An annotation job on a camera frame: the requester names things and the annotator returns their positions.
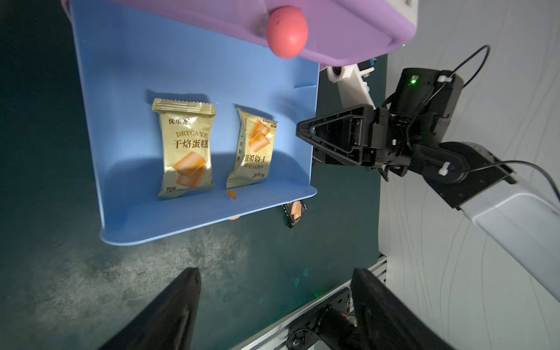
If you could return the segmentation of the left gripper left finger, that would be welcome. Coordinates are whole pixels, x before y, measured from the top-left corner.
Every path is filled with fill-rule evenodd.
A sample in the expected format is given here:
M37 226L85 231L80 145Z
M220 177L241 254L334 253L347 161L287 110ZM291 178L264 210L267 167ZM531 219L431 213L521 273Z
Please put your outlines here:
M198 268L186 268L102 349L189 349L201 294Z

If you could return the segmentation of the blue drawer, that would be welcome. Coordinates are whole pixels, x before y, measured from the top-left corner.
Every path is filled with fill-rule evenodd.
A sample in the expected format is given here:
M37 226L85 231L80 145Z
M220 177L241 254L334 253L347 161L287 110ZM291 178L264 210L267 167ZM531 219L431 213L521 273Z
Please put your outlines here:
M132 246L316 194L319 66L113 1L69 1L101 240Z

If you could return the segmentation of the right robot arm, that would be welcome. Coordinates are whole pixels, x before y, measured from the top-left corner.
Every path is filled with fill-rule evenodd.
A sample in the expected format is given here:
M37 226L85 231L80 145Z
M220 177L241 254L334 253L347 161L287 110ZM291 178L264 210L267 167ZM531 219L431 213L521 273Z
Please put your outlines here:
M351 102L334 115L300 122L296 134L322 163L361 166L383 178L420 175L558 297L558 203L519 179L513 161L443 138L463 87L455 71L407 68L382 106Z

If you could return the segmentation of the black cookie packet two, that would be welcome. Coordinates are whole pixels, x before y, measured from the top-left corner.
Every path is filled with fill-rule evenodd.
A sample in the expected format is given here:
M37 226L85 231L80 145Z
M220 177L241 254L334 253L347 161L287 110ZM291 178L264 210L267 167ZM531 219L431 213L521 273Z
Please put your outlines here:
M307 205L303 200L283 204L281 208L287 217L288 228L293 228L307 211Z

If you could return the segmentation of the gold cookie packet two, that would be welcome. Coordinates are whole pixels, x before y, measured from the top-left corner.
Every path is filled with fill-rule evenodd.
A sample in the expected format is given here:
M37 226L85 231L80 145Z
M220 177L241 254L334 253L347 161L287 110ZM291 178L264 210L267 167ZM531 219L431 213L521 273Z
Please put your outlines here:
M226 188L240 188L265 180L271 168L278 122L236 109L240 131L234 169Z

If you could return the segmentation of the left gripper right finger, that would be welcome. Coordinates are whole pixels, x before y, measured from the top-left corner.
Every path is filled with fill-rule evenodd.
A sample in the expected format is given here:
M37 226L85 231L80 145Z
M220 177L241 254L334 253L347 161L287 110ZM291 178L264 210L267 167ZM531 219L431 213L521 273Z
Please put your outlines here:
M361 349L452 348L369 270L354 270L351 294Z

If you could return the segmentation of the gold cookie packet one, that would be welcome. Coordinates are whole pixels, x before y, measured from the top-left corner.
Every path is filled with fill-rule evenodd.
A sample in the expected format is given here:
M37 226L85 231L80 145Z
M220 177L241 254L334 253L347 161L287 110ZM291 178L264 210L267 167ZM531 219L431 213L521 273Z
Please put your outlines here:
M163 179L159 198L179 198L214 187L211 131L217 111L213 104L155 99L163 144Z

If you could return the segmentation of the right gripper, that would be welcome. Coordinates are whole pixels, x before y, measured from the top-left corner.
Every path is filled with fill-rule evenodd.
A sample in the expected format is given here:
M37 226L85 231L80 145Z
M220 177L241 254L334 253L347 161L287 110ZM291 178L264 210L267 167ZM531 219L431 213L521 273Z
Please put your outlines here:
M366 166L405 175L413 153L406 141L409 119L363 104L297 124L296 136L344 166Z

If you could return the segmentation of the purple drawer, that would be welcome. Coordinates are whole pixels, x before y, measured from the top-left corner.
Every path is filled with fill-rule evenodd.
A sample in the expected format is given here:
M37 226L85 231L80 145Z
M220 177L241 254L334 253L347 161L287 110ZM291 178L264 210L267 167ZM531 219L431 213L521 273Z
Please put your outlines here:
M210 62L273 57L349 66L407 45L417 1L63 1L76 45L99 57Z

